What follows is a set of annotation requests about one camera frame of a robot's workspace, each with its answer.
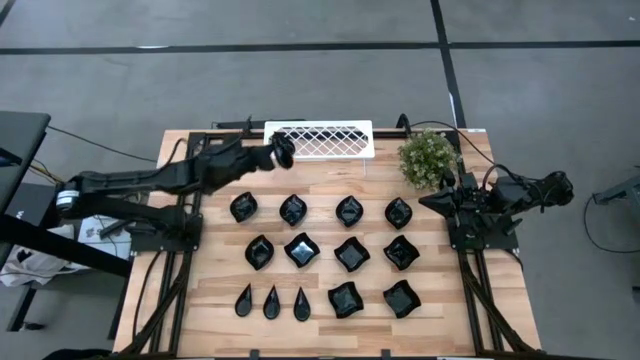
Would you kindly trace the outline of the black bar behind table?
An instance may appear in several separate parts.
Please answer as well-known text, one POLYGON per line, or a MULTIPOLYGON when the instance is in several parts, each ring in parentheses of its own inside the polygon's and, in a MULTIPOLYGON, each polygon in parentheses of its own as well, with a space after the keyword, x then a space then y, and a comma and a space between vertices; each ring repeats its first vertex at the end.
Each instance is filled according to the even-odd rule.
POLYGON ((235 121, 235 122, 216 122, 212 121, 210 128, 214 130, 233 130, 233 129, 264 129, 267 122, 305 122, 303 118, 293 119, 267 119, 267 120, 251 120, 235 121))

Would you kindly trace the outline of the white cloth bag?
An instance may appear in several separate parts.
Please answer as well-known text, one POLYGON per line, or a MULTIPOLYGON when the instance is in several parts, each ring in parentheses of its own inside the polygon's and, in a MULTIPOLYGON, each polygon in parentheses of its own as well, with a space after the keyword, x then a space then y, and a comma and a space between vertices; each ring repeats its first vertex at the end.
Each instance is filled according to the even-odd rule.
POLYGON ((0 270, 0 282, 7 287, 25 285, 30 281, 46 285, 55 276, 69 275, 80 270, 87 270, 87 267, 16 246, 0 270))

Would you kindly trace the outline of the black desk top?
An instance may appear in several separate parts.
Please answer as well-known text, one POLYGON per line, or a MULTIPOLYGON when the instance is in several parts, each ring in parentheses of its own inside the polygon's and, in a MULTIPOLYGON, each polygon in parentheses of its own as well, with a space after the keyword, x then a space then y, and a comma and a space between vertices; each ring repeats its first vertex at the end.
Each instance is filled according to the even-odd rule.
POLYGON ((41 146, 50 121, 46 113, 0 111, 0 215, 41 146))

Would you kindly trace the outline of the black wavy square mini plate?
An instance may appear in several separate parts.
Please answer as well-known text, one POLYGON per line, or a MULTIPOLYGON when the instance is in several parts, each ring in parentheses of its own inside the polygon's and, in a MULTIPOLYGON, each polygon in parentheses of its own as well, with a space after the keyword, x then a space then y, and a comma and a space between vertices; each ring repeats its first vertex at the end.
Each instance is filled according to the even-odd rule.
POLYGON ((383 291, 383 297, 398 319, 407 317, 413 310, 422 305, 417 293, 407 280, 401 280, 391 288, 383 291))
POLYGON ((396 237, 383 251, 399 271, 406 270, 420 257, 419 250, 404 235, 396 237))
POLYGON ((310 264, 321 253, 319 246, 306 232, 295 236, 291 242, 284 246, 284 251, 298 268, 310 264))
POLYGON ((368 250, 356 237, 348 238, 339 247, 335 248, 334 255, 349 273, 358 270, 371 258, 368 250))
POLYGON ((344 319, 364 309, 364 302, 353 281, 327 291, 336 318, 344 319))

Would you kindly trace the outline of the black desk beam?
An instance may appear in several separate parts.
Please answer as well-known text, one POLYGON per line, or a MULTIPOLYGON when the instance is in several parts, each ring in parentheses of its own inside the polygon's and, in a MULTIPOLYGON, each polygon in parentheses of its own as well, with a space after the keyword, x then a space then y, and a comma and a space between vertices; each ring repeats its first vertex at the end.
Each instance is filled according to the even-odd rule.
POLYGON ((132 268, 125 259, 5 214, 0 215, 0 241, 121 277, 128 277, 132 268))

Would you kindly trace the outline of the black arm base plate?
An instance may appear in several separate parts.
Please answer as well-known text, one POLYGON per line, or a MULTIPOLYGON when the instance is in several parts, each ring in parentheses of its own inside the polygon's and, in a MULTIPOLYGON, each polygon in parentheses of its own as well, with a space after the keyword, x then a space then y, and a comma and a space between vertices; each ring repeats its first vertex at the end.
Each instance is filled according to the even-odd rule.
POLYGON ((516 249, 521 219, 511 216, 459 212, 445 218, 450 244, 457 250, 516 249))
POLYGON ((186 215, 180 225, 157 229, 148 223, 127 226, 134 252, 189 252, 199 248, 203 229, 201 214, 186 215))

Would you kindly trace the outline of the green potted plant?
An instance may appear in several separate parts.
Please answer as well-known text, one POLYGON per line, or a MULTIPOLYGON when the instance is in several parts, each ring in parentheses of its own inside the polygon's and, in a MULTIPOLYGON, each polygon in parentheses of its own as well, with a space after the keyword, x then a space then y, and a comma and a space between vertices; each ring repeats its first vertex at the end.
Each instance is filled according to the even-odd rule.
POLYGON ((432 130, 414 134, 398 148, 399 169, 416 190, 435 189, 446 171, 453 171, 461 156, 444 135, 432 130))

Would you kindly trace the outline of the grey chair base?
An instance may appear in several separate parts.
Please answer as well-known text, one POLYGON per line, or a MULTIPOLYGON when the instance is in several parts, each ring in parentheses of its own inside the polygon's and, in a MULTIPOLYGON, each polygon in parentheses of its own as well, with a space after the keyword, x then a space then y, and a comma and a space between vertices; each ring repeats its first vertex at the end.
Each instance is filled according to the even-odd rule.
POLYGON ((618 183, 602 192, 592 195, 593 201, 597 205, 607 205, 615 199, 625 199, 632 209, 632 212, 640 219, 640 174, 618 183))

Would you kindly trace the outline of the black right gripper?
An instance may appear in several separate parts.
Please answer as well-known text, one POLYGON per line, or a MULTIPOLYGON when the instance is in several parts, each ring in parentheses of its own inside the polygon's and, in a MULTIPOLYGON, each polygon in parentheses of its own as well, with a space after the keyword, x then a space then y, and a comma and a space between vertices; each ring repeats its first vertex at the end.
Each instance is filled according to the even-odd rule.
POLYGON ((477 180, 472 173, 464 173, 453 192, 442 189, 436 193, 419 198, 420 204, 441 216, 453 216, 455 226, 481 226, 480 214, 483 193, 479 189, 477 180))

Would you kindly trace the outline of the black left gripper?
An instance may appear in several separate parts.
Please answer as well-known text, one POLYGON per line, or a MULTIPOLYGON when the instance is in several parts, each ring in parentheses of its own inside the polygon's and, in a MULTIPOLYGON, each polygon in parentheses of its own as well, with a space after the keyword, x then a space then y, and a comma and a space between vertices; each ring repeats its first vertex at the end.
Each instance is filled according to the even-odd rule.
MULTIPOLYGON (((275 148, 286 149, 286 138, 282 134, 274 133, 270 137, 270 141, 275 148)), ((273 147, 271 145, 242 146, 240 148, 238 172, 244 175, 256 171, 272 171, 274 169, 274 162, 271 158, 272 152, 273 147)), ((288 152, 274 152, 273 157, 278 165, 284 169, 290 169, 294 164, 294 158, 288 152)))

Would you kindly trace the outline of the black leaf-shaped mini plate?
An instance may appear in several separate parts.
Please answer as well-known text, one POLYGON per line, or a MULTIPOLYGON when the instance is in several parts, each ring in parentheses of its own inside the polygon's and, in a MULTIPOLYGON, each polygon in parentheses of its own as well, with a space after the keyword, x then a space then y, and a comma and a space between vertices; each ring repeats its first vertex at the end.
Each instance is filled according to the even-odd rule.
POLYGON ((337 205, 335 214, 343 226, 352 227, 362 218, 364 208, 353 195, 349 195, 337 205))
POLYGON ((258 210, 258 203, 251 192, 245 192, 237 196, 229 205, 229 210, 237 223, 244 222, 252 217, 258 210))
POLYGON ((385 218, 396 230, 406 226, 412 216, 411 207, 400 197, 393 199, 385 208, 385 218))
POLYGON ((306 213, 306 203, 296 194, 286 198, 279 208, 280 217, 291 227, 295 227, 300 223, 306 213))
POLYGON ((256 270, 264 268, 274 255, 273 244, 264 236, 254 238, 245 249, 245 259, 256 270))

